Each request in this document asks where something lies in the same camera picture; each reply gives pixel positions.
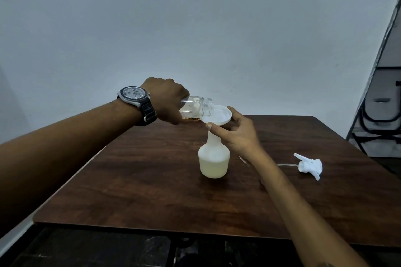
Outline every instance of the yellowish liquid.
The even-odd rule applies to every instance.
[[[230,156],[222,162],[209,162],[199,157],[200,171],[208,178],[218,179],[227,173],[229,160]]]

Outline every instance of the wooden table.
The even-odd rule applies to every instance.
[[[249,116],[277,163],[319,158],[316,181],[282,167],[306,200],[351,244],[401,247],[401,182],[310,116]],[[110,143],[34,216],[44,224],[151,229],[289,239],[258,176],[231,153],[227,174],[208,179],[199,121],[156,121]]]

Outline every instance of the watch face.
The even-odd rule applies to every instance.
[[[132,100],[140,100],[147,96],[146,91],[140,87],[125,87],[121,90],[121,94]]]

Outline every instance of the floor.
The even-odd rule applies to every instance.
[[[401,159],[373,158],[401,179]],[[172,241],[164,236],[45,228],[19,249],[11,267],[164,267]],[[302,266],[290,241],[176,240],[174,262],[197,253],[210,267]],[[401,266],[401,253],[357,249],[370,266]]]

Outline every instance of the glass jar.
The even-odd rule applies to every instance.
[[[183,118],[201,118],[210,116],[213,111],[213,102],[210,98],[204,99],[200,96],[188,96],[181,100],[180,109]]]

